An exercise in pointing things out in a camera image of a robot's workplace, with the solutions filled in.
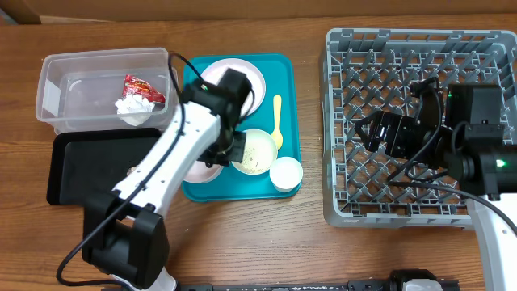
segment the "yellow spoon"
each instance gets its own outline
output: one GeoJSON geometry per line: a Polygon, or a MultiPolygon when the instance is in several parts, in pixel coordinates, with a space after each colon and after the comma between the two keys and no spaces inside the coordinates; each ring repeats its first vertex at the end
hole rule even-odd
{"type": "Polygon", "coordinates": [[[282,147],[284,143],[284,137],[282,137],[282,133],[280,132],[280,111],[282,110],[282,97],[280,95],[275,95],[273,98],[273,112],[275,113],[275,130],[271,134],[273,140],[275,141],[276,147],[278,150],[282,147]]]}

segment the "wooden table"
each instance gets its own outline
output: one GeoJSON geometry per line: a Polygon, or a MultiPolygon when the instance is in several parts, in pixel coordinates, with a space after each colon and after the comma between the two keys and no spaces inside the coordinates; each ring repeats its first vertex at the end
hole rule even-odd
{"type": "MultiPolygon", "coordinates": [[[[454,228],[339,229],[322,215],[322,114],[318,55],[333,27],[507,29],[517,15],[351,17],[0,27],[0,289],[69,290],[57,265],[82,236],[82,209],[45,200],[55,137],[35,118],[46,56],[164,47],[186,57],[283,53],[294,65],[304,184],[292,199],[195,204],[175,198],[167,269],[182,283],[346,282],[427,268],[483,290],[474,232],[454,228]]],[[[70,280],[104,277],[75,258],[70,280]]]]}

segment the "gray plastic basket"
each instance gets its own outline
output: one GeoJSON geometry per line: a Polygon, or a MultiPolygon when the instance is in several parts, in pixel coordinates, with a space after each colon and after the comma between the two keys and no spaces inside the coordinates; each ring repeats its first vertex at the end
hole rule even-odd
{"type": "MultiPolygon", "coordinates": [[[[354,123],[375,110],[412,116],[415,80],[438,77],[444,89],[457,82],[501,86],[504,142],[515,141],[517,37],[502,31],[336,28],[326,35],[321,96],[324,126],[323,203],[326,221],[341,227],[459,226],[472,228],[462,199],[449,192],[385,184],[404,160],[384,145],[371,153],[354,123]]],[[[418,177],[435,174],[414,167],[418,177]]],[[[407,181],[400,174],[395,180],[407,181]]],[[[438,184],[455,187],[444,177],[438,184]]]]}

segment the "red snack bag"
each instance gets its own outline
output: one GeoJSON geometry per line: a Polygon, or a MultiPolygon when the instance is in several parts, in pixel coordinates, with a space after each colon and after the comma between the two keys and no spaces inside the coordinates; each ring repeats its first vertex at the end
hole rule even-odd
{"type": "Polygon", "coordinates": [[[156,91],[156,89],[146,81],[140,80],[132,75],[126,75],[122,98],[125,98],[129,94],[140,95],[142,98],[146,98],[150,103],[165,103],[165,97],[163,97],[162,93],[156,91]]]}

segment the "teal tray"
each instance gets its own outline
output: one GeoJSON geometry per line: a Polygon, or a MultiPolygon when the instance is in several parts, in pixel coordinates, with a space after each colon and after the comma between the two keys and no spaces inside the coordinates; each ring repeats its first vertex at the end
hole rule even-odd
{"type": "MultiPolygon", "coordinates": [[[[279,150],[278,157],[293,157],[301,162],[296,90],[291,61],[278,53],[195,57],[190,61],[201,73],[213,62],[231,57],[252,63],[266,80],[266,95],[262,105],[240,124],[237,130],[261,129],[267,133],[273,132],[273,96],[281,95],[280,131],[284,135],[284,144],[279,150]]],[[[183,84],[192,82],[194,78],[194,72],[186,67],[183,71],[183,84]]],[[[185,196],[195,202],[287,198],[295,195],[300,186],[301,184],[287,193],[278,192],[269,179],[269,171],[261,175],[245,175],[232,165],[225,167],[211,182],[182,184],[185,196]]]]}

